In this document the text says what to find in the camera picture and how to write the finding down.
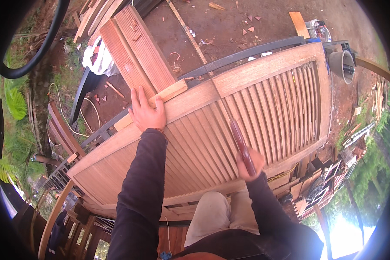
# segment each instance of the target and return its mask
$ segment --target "gray bucket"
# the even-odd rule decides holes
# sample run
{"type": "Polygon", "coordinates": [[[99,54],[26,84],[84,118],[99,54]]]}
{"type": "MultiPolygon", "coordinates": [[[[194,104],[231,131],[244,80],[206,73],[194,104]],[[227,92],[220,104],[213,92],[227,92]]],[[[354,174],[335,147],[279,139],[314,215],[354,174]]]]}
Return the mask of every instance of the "gray bucket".
{"type": "Polygon", "coordinates": [[[347,50],[343,52],[333,52],[328,57],[328,64],[330,70],[338,77],[343,78],[345,83],[350,84],[354,78],[354,73],[343,70],[343,65],[354,66],[354,60],[351,53],[347,50]]]}

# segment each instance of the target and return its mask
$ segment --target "dirt ground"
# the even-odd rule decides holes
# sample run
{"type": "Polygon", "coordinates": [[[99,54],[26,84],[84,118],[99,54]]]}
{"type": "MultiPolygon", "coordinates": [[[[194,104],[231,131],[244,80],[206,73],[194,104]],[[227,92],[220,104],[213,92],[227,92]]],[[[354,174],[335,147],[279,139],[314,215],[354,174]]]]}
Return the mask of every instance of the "dirt ground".
{"type": "MultiPolygon", "coordinates": [[[[223,11],[208,7],[209,0],[192,0],[191,3],[180,0],[173,2],[187,26],[196,33],[196,42],[213,39],[213,44],[201,46],[208,62],[240,51],[241,44],[251,47],[255,44],[295,36],[296,31],[289,11],[300,11],[305,21],[312,19],[325,21],[332,40],[347,39],[350,47],[358,51],[360,56],[387,65],[384,49],[373,25],[354,0],[278,0],[268,3],[260,0],[239,0],[238,9],[235,0],[215,0],[214,3],[226,8],[223,11]],[[250,21],[247,18],[249,15],[261,19],[253,18],[250,21]],[[255,27],[254,32],[247,31],[243,36],[242,30],[247,30],[251,26],[255,27]]],[[[176,76],[202,66],[202,62],[166,2],[162,2],[155,8],[144,21],[169,65],[176,71],[176,76]],[[171,54],[172,52],[180,54],[179,60],[176,60],[177,55],[171,54]]],[[[336,75],[332,78],[333,117],[328,142],[319,154],[322,161],[332,156],[329,147],[335,146],[339,132],[347,120],[351,119],[352,104],[357,103],[358,99],[357,88],[360,98],[368,96],[371,87],[374,86],[375,75],[362,67],[357,67],[354,80],[350,85],[346,85],[336,75]]],[[[100,104],[96,104],[96,107],[102,123],[109,121],[130,102],[130,91],[120,75],[112,76],[107,80],[125,96],[125,99],[112,89],[106,89],[104,87],[106,80],[101,80],[96,90],[89,96],[95,104],[94,95],[98,95],[100,99],[100,104]],[[104,96],[107,96],[105,102],[101,101],[104,96]]],[[[89,102],[83,103],[83,112],[91,127],[97,129],[96,113],[89,102]]]]}

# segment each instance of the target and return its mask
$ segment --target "hand saw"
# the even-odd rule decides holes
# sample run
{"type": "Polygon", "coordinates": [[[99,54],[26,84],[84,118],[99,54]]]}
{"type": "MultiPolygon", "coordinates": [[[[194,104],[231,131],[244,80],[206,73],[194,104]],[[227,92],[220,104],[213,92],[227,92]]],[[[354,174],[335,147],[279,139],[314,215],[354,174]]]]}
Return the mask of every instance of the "hand saw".
{"type": "MultiPolygon", "coordinates": [[[[198,54],[199,59],[202,60],[201,55],[198,52],[196,52],[196,53],[198,54]]],[[[240,127],[238,126],[237,121],[235,121],[235,119],[229,113],[229,109],[227,107],[227,103],[224,102],[223,98],[219,94],[218,88],[217,88],[217,86],[214,83],[213,77],[211,76],[210,72],[208,71],[208,69],[207,69],[207,67],[205,66],[204,63],[203,63],[203,66],[205,68],[205,71],[207,72],[207,75],[210,77],[210,80],[211,80],[211,82],[212,82],[212,84],[213,84],[213,86],[215,88],[215,91],[217,91],[217,94],[219,95],[219,99],[221,100],[221,102],[222,102],[222,104],[224,106],[225,113],[229,117],[231,132],[232,132],[234,140],[235,140],[235,142],[237,144],[237,147],[240,150],[241,158],[243,159],[243,162],[244,162],[244,164],[245,164],[245,166],[247,168],[247,172],[248,172],[248,174],[250,176],[254,176],[254,175],[256,175],[256,169],[254,168],[253,160],[251,159],[251,156],[250,156],[250,153],[248,151],[248,148],[247,148],[246,142],[244,140],[244,137],[241,134],[240,127]]]]}

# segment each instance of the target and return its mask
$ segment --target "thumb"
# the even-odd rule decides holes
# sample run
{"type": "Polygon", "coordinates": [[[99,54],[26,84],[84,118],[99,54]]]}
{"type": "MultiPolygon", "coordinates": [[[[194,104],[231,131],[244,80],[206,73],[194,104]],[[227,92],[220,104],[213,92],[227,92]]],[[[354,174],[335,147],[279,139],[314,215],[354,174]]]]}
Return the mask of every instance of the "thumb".
{"type": "Polygon", "coordinates": [[[164,107],[164,104],[163,104],[163,100],[161,99],[160,96],[156,96],[155,103],[156,103],[156,111],[159,112],[159,113],[164,113],[165,112],[165,107],[164,107]]]}

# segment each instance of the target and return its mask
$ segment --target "wooden louvered door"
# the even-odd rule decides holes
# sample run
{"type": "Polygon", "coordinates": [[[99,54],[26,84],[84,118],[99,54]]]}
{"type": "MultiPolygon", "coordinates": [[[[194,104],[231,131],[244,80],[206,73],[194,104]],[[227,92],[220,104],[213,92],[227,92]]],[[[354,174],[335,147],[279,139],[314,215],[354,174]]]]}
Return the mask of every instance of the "wooden louvered door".
{"type": "MultiPolygon", "coordinates": [[[[268,178],[290,170],[325,143],[331,93],[320,43],[277,52],[236,67],[165,103],[167,146],[163,216],[191,219],[208,190],[242,189],[229,117],[248,146],[265,156],[268,178]],[[183,207],[174,209],[172,205],[183,207]]],[[[68,175],[103,208],[115,208],[140,132],[131,124],[77,163],[68,175]]],[[[289,181],[269,183],[272,189],[289,181]]]]}

